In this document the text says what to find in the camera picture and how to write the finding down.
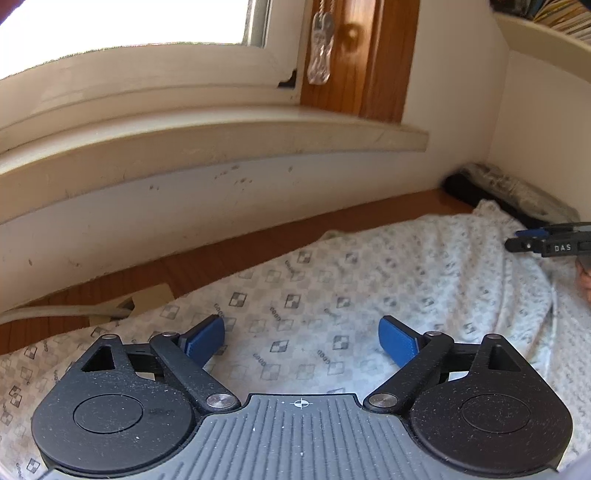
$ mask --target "gray plastic base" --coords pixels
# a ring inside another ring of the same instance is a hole
[[[551,470],[527,480],[554,479]],[[51,471],[44,480],[72,479]],[[126,480],[468,480],[423,452],[401,420],[367,412],[354,395],[253,395],[206,417],[175,457]]]

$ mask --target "wall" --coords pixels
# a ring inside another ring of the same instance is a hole
[[[591,85],[512,51],[489,161],[591,220]]]
[[[436,187],[486,157],[507,56],[488,0],[423,0],[404,122],[430,132],[426,153],[198,168],[30,213],[0,225],[0,311],[176,251]]]

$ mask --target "cable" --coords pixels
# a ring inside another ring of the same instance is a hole
[[[23,307],[0,313],[0,325],[13,320],[39,317],[86,317],[100,315],[114,319],[124,319],[131,314],[131,310],[101,305],[50,305],[43,307]]]

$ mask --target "bed sheet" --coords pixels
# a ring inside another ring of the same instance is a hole
[[[134,319],[0,356],[2,467],[12,478],[45,471],[31,415],[97,337],[113,332],[125,343],[144,343],[163,331],[184,332],[212,313],[224,318],[226,342],[205,369],[242,401],[249,393],[355,393],[362,400],[397,370],[378,342],[385,314],[457,342],[501,333],[573,413],[565,465],[591,441],[591,353],[578,350],[589,345],[591,314],[574,290],[572,261],[505,252],[505,238],[521,228],[483,202],[471,215],[329,235]]]

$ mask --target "shelf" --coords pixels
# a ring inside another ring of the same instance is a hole
[[[425,151],[428,134],[296,106],[209,108],[86,125],[0,155],[0,223],[104,187],[257,158]]]
[[[505,14],[495,14],[495,18],[511,50],[591,82],[590,45],[522,18]]]

